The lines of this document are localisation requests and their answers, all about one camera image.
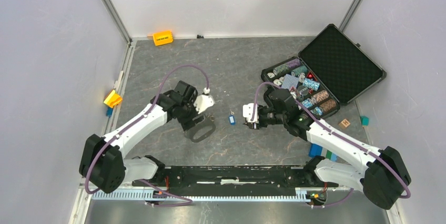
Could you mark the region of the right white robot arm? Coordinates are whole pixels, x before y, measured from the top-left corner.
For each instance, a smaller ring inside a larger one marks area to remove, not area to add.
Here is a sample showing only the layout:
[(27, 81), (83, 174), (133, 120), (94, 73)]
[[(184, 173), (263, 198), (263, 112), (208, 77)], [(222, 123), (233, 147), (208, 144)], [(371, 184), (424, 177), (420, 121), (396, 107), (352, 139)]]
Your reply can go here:
[(319, 145), (343, 159), (337, 164), (318, 157), (304, 171), (310, 186), (332, 182), (360, 190), (379, 208), (389, 210), (398, 199), (409, 199), (411, 177), (401, 154), (393, 147), (380, 149), (365, 144), (331, 126), (320, 116), (297, 101), (289, 90), (272, 90), (269, 106), (261, 106), (258, 99), (244, 106), (244, 117), (254, 129), (269, 125), (283, 125), (293, 136)]

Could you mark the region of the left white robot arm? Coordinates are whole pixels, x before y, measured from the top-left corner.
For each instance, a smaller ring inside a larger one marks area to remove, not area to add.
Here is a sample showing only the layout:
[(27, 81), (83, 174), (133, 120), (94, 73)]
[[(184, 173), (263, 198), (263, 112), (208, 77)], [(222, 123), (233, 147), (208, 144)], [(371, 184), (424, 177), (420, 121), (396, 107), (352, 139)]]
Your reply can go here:
[(214, 105), (206, 87), (203, 94), (179, 81), (175, 89), (160, 93), (135, 117), (121, 127), (103, 135), (93, 134), (86, 140), (79, 173), (99, 190), (111, 193), (123, 182), (146, 179), (159, 186), (165, 180), (162, 163), (153, 157), (125, 160), (127, 154), (155, 129), (175, 119), (192, 142), (206, 139), (212, 131), (198, 137), (201, 129), (210, 126), (204, 111)]

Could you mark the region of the blue key tag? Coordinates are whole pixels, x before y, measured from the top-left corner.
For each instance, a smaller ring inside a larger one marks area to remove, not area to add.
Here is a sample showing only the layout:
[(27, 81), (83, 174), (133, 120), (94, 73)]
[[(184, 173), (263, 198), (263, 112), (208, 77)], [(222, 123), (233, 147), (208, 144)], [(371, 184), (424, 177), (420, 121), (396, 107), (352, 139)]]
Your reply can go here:
[(235, 113), (233, 111), (230, 112), (230, 115), (228, 117), (229, 123), (234, 126), (236, 124), (235, 120)]

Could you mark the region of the blue green toy bricks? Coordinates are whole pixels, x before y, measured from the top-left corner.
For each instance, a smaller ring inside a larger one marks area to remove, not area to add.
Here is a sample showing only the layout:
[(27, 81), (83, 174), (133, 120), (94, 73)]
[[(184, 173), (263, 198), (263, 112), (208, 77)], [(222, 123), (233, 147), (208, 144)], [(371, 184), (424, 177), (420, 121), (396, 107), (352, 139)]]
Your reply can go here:
[(334, 162), (337, 161), (337, 157), (338, 157), (335, 153), (333, 153), (333, 152), (329, 151), (328, 149), (323, 148), (317, 144), (310, 145), (308, 156), (310, 158), (313, 158), (315, 156), (322, 156), (322, 157), (330, 159), (331, 161), (334, 161)]

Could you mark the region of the orange block at left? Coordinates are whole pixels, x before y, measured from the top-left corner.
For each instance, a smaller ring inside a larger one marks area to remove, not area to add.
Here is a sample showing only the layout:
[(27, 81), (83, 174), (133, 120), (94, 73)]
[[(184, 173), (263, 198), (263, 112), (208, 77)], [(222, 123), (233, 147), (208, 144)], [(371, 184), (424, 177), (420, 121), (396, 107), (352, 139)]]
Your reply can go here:
[(105, 97), (103, 103), (109, 108), (114, 108), (115, 106), (119, 105), (122, 101), (123, 101), (122, 96), (119, 95), (115, 89), (113, 89)]

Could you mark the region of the orange block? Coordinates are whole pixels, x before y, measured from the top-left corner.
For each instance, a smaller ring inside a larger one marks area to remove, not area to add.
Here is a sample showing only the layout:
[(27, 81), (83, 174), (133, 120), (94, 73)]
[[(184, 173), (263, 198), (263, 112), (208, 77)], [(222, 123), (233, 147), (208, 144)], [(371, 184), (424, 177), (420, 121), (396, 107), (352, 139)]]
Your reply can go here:
[(155, 46), (170, 44), (174, 41), (173, 34), (170, 30), (153, 33), (152, 38)]
[(115, 106), (119, 105), (122, 101), (123, 101), (122, 96), (119, 95), (115, 89), (113, 89), (105, 97), (103, 103), (109, 108), (114, 108)]

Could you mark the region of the orange block at back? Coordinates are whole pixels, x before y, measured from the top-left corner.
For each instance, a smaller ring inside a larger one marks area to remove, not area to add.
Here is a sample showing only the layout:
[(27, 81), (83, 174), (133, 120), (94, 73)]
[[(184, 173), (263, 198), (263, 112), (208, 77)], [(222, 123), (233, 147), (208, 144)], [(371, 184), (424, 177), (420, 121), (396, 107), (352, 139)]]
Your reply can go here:
[(174, 41), (173, 34), (170, 30), (153, 33), (152, 38), (155, 46), (170, 44)]

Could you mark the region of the small blue block left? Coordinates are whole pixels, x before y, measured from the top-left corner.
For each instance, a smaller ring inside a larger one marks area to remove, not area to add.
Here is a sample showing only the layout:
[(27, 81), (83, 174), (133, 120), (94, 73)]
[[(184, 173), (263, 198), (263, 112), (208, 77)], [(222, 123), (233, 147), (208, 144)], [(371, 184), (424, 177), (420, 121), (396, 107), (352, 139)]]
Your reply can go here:
[(112, 114), (113, 114), (113, 110), (114, 110), (113, 108), (108, 107), (107, 110), (106, 110), (106, 116), (107, 117), (111, 117)]

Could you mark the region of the wooden letter cube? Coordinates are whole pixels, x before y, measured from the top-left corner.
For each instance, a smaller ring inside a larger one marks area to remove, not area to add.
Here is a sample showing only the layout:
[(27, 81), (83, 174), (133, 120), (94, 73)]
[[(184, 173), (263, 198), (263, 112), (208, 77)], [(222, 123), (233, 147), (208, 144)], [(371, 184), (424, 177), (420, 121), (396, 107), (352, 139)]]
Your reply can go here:
[(342, 129), (346, 129), (351, 125), (351, 122), (347, 119), (343, 119), (340, 123), (338, 123), (339, 127)]

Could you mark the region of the black poker chip case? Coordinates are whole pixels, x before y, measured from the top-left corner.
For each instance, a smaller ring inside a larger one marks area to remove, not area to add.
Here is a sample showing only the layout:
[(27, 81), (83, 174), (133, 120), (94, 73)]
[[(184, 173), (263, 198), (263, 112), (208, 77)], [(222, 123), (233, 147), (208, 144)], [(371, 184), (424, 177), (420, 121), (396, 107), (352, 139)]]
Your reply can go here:
[(298, 100), (322, 118), (335, 114), (386, 77), (376, 64), (335, 24), (327, 25), (303, 50), (290, 59), (261, 71), (264, 82), (285, 86), (287, 75), (307, 78), (319, 84), (318, 89), (297, 82)]

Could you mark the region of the teal cube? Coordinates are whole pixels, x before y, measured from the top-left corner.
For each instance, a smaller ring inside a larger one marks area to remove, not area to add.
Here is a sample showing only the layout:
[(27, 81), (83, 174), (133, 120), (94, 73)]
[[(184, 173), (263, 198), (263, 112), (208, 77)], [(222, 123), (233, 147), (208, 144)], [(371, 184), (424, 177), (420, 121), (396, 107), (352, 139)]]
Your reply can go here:
[(360, 121), (361, 121), (362, 126), (369, 125), (369, 117), (367, 117), (367, 116), (360, 116)]

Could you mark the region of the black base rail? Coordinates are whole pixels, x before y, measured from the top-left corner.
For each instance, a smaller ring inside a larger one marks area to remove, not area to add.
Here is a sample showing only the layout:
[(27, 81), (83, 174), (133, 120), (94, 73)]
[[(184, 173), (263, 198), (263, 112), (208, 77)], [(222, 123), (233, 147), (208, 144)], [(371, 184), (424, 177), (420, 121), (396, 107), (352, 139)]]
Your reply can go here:
[(297, 188), (337, 187), (303, 166), (170, 166), (150, 183), (178, 196), (292, 196)]

